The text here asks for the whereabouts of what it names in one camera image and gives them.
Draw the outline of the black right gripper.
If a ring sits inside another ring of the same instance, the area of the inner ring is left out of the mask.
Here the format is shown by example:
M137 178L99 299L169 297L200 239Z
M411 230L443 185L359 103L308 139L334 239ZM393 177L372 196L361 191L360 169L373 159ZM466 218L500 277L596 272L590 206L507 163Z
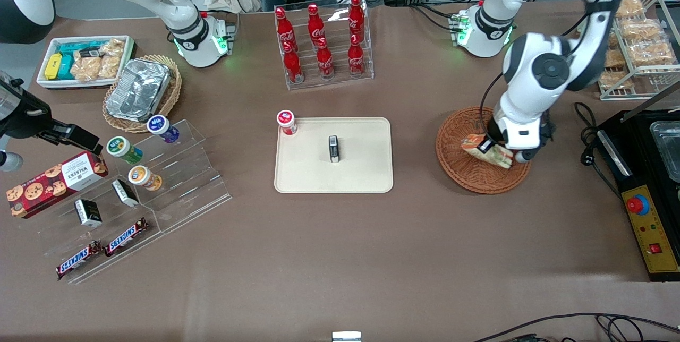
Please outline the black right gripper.
M67 144L100 155L99 137L75 124L52 122L52 111L43 100L21 87L20 79L2 79L1 135L13 139L36 137L52 144Z

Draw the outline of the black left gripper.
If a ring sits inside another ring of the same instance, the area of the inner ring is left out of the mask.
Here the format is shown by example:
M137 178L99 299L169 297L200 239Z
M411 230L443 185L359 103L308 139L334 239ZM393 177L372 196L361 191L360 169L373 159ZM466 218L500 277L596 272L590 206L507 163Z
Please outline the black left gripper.
M479 143L477 145L477 150L480 153L488 153L488 151L493 149L493 147L496 146L497 144L505 146L505 144L507 143L506 131L502 131L500 129L493 115L491 116L491 119L488 120L486 132L488 136L482 136L479 139Z

